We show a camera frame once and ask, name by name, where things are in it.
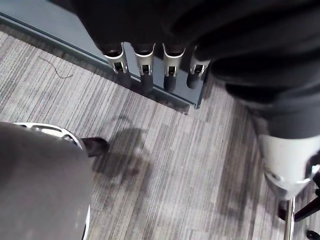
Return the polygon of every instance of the chair leg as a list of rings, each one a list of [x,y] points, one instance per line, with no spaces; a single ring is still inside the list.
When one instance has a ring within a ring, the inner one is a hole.
[[[85,137],[81,138],[81,140],[85,145],[89,158],[101,156],[109,150],[108,142],[101,137]]]
[[[299,222],[320,210],[320,197],[315,198],[312,202],[302,208],[294,215],[294,221]]]

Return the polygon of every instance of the gray carpet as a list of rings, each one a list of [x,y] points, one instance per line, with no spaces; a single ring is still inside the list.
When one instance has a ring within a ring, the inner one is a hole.
[[[253,127],[222,86],[212,79],[201,108],[186,115],[105,77],[0,25],[0,121],[110,142],[105,158],[91,160],[90,240],[283,239]],[[298,209],[314,189],[300,195]],[[306,239],[306,227],[320,231],[317,216],[296,225],[296,240]]]

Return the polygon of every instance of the black caster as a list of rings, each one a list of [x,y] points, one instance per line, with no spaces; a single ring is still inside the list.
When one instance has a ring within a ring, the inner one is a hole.
[[[164,76],[163,88],[166,92],[172,93],[176,88],[176,77],[173,74]]]
[[[108,152],[109,144],[101,137],[85,137],[81,138],[88,157],[98,157]]]
[[[316,233],[315,231],[307,230],[305,233],[305,236],[309,240],[320,240],[320,235]]]
[[[186,85],[190,89],[195,89],[198,84],[200,83],[200,77],[199,72],[195,72],[194,74],[189,73],[187,79],[186,79]]]
[[[140,76],[141,85],[145,94],[148,94],[154,88],[154,79],[152,75],[149,75],[147,72]]]
[[[129,72],[118,71],[118,79],[121,86],[130,89],[132,86],[132,79]]]

